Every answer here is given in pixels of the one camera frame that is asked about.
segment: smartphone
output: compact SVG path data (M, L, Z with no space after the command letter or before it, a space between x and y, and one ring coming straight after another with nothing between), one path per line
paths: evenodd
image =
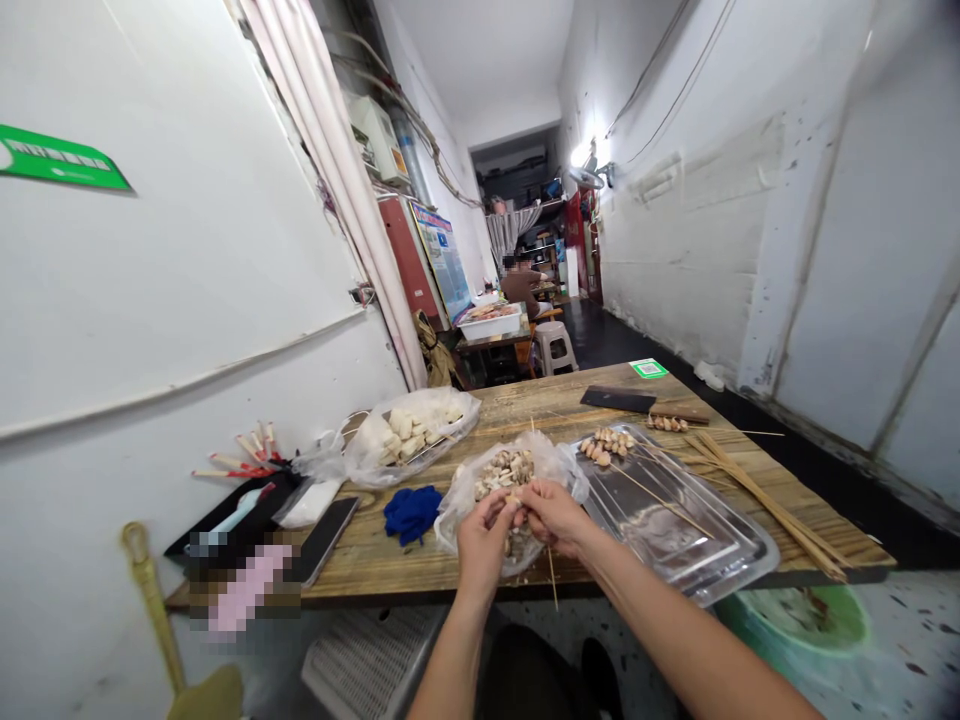
M331 503L300 545L300 556L293 560L293 580L300 583L300 587L308 588L316 581L358 505L360 498L344 498Z

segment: white stool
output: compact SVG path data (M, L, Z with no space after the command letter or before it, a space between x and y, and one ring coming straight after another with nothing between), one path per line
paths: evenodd
M341 611L310 646L300 678L339 720L404 718L448 610Z
M549 377L554 374L558 368L570 366L574 370L579 370L577 359L573 356L573 345L570 342L570 336L567 334L567 328L562 322L551 320L537 325L537 334L535 336L540 344L540 360L543 363L543 374ZM553 344L563 343L563 354L557 357L553 356Z

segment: green sign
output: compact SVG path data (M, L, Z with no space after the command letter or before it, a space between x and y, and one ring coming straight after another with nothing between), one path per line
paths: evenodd
M653 358L647 358L646 360L634 360L630 363L630 367L637 371L637 374L644 378L645 380L652 380L653 378L663 377L664 375L669 375L666 368L663 367Z
M0 174L132 190L99 150L9 125L0 125Z

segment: clear plastic tray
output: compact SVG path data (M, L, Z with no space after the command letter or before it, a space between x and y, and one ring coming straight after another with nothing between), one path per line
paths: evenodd
M659 445L637 425L610 427ZM571 446L590 481L590 497L584 503L590 517L700 607L712 605L779 565L780 550L773 538L690 475L679 460L639 445L626 458L613 456L618 468L713 537L621 473L584 457L579 452L584 438Z

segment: broom handle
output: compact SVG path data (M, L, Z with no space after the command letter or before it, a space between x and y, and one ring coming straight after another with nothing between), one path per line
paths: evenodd
M179 695L186 690L187 683L183 678L183 664L177 651L177 641L173 637L173 628L170 627L163 595L157 583L157 569L150 557L147 529L138 522L127 523L123 526L120 541L130 559L130 572L140 587L143 604L147 607L150 623L157 635L157 644L160 645L160 652L167 666L173 694Z

